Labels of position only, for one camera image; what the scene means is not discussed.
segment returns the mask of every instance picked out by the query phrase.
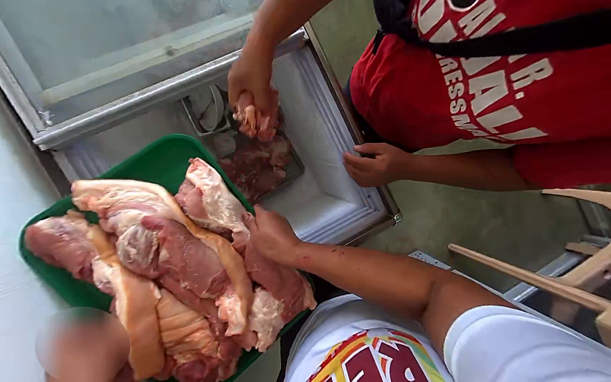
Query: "wooden chair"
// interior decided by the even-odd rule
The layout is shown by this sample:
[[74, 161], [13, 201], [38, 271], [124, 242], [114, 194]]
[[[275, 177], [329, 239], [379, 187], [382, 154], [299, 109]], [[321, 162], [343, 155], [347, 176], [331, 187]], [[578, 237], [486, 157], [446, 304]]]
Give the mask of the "wooden chair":
[[[542, 192], [548, 195], [579, 198], [611, 209], [611, 192], [592, 190], [543, 190]], [[605, 345], [611, 348], [611, 301], [591, 293], [611, 279], [611, 242], [562, 277], [541, 276], [459, 245], [450, 244], [449, 249], [562, 297], [563, 300], [556, 299], [553, 304], [551, 310], [553, 318], [560, 318], [566, 322], [576, 313], [574, 307], [578, 308], [578, 306], [575, 304], [569, 306], [567, 300], [598, 312], [599, 316], [595, 320], [598, 332]]]

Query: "chair leg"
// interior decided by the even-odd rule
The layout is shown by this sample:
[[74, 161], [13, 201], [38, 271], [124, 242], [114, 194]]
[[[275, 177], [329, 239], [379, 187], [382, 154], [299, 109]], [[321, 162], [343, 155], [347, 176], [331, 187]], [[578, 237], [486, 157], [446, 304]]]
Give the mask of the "chair leg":
[[560, 283], [550, 277], [540, 276], [536, 273], [520, 269], [516, 266], [510, 265], [507, 262], [497, 260], [495, 258], [479, 254], [478, 252], [471, 251], [470, 249], [463, 248], [459, 245], [449, 244], [449, 249], [473, 260], [479, 261], [484, 265], [489, 265], [492, 268], [509, 274], [517, 279], [522, 280], [528, 284], [534, 285], [537, 288], [549, 291], [557, 296], [563, 297], [570, 301], [574, 301], [591, 310], [602, 312], [607, 308], [611, 307], [609, 300], [603, 299], [602, 297], [590, 294], [587, 291], [583, 291], [578, 288], [573, 288], [569, 285]]

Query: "blurred area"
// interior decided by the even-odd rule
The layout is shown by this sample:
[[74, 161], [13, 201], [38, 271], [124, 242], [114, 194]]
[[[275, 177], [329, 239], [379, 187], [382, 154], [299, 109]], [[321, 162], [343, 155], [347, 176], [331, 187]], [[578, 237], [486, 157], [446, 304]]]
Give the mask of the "blurred area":
[[50, 317], [35, 341], [48, 381], [132, 381], [129, 337], [119, 320], [95, 308], [70, 308]]

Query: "meat chunk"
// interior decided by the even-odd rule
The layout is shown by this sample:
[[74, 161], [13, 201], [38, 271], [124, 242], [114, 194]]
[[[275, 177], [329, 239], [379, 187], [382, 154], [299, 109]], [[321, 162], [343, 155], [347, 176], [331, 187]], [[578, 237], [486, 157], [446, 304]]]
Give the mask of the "meat chunk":
[[222, 360], [221, 345], [203, 315], [166, 290], [157, 312], [166, 353], [176, 362], [173, 375], [180, 382], [217, 382], [235, 373], [239, 354]]
[[279, 128], [279, 92], [270, 91], [270, 107], [267, 111], [260, 111], [254, 105], [254, 96], [250, 92], [243, 92], [237, 101], [233, 117], [240, 122], [240, 132], [246, 136], [257, 137], [259, 141], [268, 142]]
[[[96, 212], [102, 220], [101, 225], [120, 237], [117, 240], [117, 254], [124, 265], [138, 274], [157, 277], [160, 282], [164, 279], [170, 284], [167, 288], [172, 292], [181, 292], [179, 298], [182, 300], [185, 300], [182, 293], [188, 286], [201, 294], [197, 294], [198, 298], [219, 295], [219, 285], [225, 286], [227, 283], [222, 280], [227, 277], [240, 300], [241, 314], [234, 316], [237, 321], [229, 323], [226, 334], [229, 336], [244, 332], [253, 298], [244, 260], [229, 241], [200, 228], [185, 216], [163, 187], [131, 180], [76, 181], [72, 185], [72, 201], [80, 209]], [[182, 225], [191, 235], [182, 237], [184, 232], [181, 227], [169, 221]], [[184, 243], [192, 238], [197, 240]], [[166, 247], [162, 246], [161, 241], [165, 242]], [[188, 249], [194, 253], [176, 252]], [[185, 258], [193, 255], [207, 259], [204, 265], [208, 272], [218, 270], [217, 266], [208, 268], [208, 265], [218, 264], [208, 260], [215, 256], [225, 269], [225, 275], [219, 272], [197, 274], [192, 271], [190, 261]], [[209, 276], [218, 278], [209, 280]], [[181, 287], [173, 288], [173, 282], [178, 282]]]
[[76, 211], [27, 227], [25, 246], [47, 264], [64, 268], [74, 278], [90, 283], [94, 257], [114, 253], [105, 233]]
[[206, 318], [167, 290], [162, 290], [157, 315], [166, 353], [177, 363], [217, 356], [219, 344]]
[[284, 327], [283, 311], [283, 303], [277, 301], [263, 288], [256, 288], [249, 315], [249, 329], [257, 334], [255, 346], [259, 352], [265, 352]]
[[156, 216], [145, 216], [140, 225], [157, 232], [159, 256], [156, 272], [169, 274], [201, 299], [215, 299], [232, 284], [221, 259], [182, 224]]
[[218, 171], [202, 159], [190, 160], [176, 201], [198, 225], [223, 236], [230, 233], [235, 248], [246, 244], [249, 230], [240, 219], [242, 203], [233, 197]]
[[290, 152], [289, 141], [280, 134], [269, 142], [254, 141], [219, 164], [246, 199], [255, 203], [285, 180], [284, 167], [289, 163]]
[[259, 283], [284, 309], [280, 317], [286, 323], [305, 309], [315, 309], [317, 302], [313, 297], [310, 283], [299, 271], [279, 265], [256, 252], [251, 243], [244, 252], [246, 270], [251, 280]]
[[[281, 155], [275, 154], [273, 160], [277, 162], [280, 158]], [[193, 165], [188, 170], [188, 174], [202, 168], [202, 160], [196, 159], [191, 162]], [[204, 208], [204, 211], [223, 211], [223, 219], [216, 221], [218, 226], [228, 228], [229, 225], [224, 225], [228, 224], [225, 223], [226, 221], [231, 221], [233, 227], [241, 225], [242, 229], [235, 228], [235, 230], [245, 232], [248, 239], [249, 230], [241, 220], [241, 214], [244, 212], [242, 204], [227, 190], [220, 176], [211, 176], [209, 170], [205, 170], [203, 175], [204, 177], [200, 174], [196, 175], [195, 184], [203, 182], [208, 189], [216, 190], [215, 197], [207, 201], [209, 205]], [[187, 177], [181, 185], [182, 190], [187, 187], [187, 182], [192, 184], [190, 178]], [[190, 192], [187, 197], [183, 197], [181, 194], [182, 191], [179, 191], [176, 199], [179, 203], [185, 203], [190, 197]], [[198, 199], [195, 203], [197, 206], [201, 204]], [[233, 207], [219, 209], [221, 206]], [[190, 214], [195, 209], [197, 207], [185, 208], [184, 210]], [[256, 332], [257, 335], [244, 334], [237, 342], [241, 343], [245, 349], [257, 345], [259, 350], [262, 349], [261, 351], [264, 352], [275, 341], [277, 333], [285, 323], [291, 321], [301, 311], [307, 308], [315, 308], [315, 299], [310, 284], [295, 269], [279, 265], [260, 256], [249, 240], [246, 240], [244, 245], [235, 245], [235, 248], [239, 248], [244, 255], [244, 265], [251, 280], [263, 286], [263, 289], [255, 291], [254, 303], [249, 315], [250, 330]], [[235, 308], [237, 305], [238, 300], [233, 293], [224, 294], [216, 299], [219, 317], [224, 321], [231, 322], [233, 317], [239, 314]]]
[[95, 277], [114, 293], [114, 314], [129, 335], [129, 364], [134, 378], [140, 381], [154, 377], [165, 364], [156, 311], [159, 289], [151, 280], [108, 261], [94, 260]]

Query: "floor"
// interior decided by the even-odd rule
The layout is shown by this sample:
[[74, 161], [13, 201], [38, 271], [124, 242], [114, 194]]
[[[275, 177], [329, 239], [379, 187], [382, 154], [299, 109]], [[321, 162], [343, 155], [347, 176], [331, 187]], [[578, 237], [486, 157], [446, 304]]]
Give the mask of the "floor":
[[[335, 0], [311, 24], [336, 76], [345, 83], [378, 23], [372, 1]], [[457, 142], [422, 154], [444, 154], [489, 147], [488, 141]], [[467, 259], [451, 257], [457, 243], [530, 270], [546, 265], [567, 241], [587, 232], [577, 203], [538, 192], [482, 192], [397, 181], [390, 185], [403, 221], [363, 245], [408, 254], [416, 249], [505, 291], [511, 278]]]

